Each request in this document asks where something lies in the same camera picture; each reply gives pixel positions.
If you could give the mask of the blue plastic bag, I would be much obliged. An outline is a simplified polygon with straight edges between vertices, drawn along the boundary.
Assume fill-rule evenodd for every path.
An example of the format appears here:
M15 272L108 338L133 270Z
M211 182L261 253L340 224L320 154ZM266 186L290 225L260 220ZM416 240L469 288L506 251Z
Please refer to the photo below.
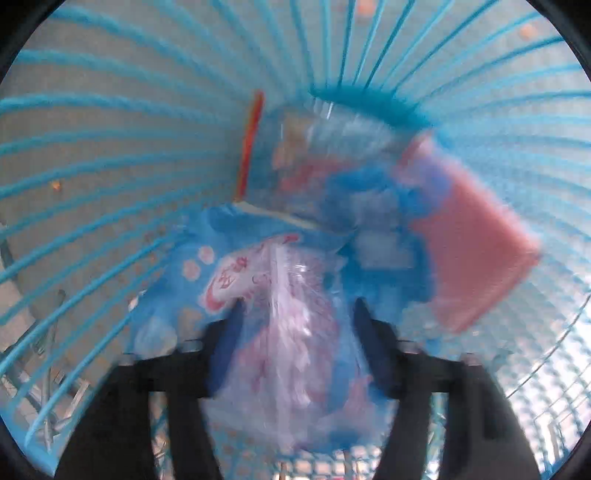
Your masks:
M421 210L417 191L389 176L380 164L332 173L304 196L290 197L298 226L238 205L201 210L186 219L169 251L164 272L138 299L132 351L141 358L164 355L245 299L259 332L269 293L270 251L279 245L311 252L328 276L341 274L348 298L365 297L402 312L427 303L436 291L425 244L408 228Z

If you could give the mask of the clear plastic snack bag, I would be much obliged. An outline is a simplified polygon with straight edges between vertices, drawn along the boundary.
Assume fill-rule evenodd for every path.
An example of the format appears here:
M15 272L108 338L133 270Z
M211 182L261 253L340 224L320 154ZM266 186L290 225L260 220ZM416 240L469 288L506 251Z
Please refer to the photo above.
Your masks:
M377 390L342 288L346 259L270 237L221 259L202 304L236 299L245 319L228 374L206 409L215 422L283 452L331 452L377 439L388 401Z

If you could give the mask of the pink mesh sponge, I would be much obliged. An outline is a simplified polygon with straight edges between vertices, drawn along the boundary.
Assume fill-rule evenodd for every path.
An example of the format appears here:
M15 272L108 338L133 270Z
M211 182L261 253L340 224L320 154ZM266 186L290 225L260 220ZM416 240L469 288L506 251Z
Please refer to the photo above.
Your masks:
M410 226L435 274L432 309L447 330L468 329L540 261L539 240L514 210L431 135L410 142L394 179L408 191Z

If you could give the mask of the green label plastic bottle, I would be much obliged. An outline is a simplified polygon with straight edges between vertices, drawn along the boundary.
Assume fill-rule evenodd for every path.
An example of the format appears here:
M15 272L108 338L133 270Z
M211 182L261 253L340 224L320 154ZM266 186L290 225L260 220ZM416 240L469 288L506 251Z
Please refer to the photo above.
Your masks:
M335 231L397 227L405 190L392 169L416 133L404 106L331 91L252 121L236 198Z

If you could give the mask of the blue plastic waste basket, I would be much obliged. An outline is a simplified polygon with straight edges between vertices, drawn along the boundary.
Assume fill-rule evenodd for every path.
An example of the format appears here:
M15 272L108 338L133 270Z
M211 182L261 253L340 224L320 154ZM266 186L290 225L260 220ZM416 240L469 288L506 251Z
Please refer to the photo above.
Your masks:
M322 91L400 102L509 206L538 264L468 329L365 297L412 351L475 357L537 479L590 475L590 5L582 1L5 1L1 469L58 479L186 219L236 198L252 121ZM283 452L209 416L218 479L377 479L398 410L346 449Z

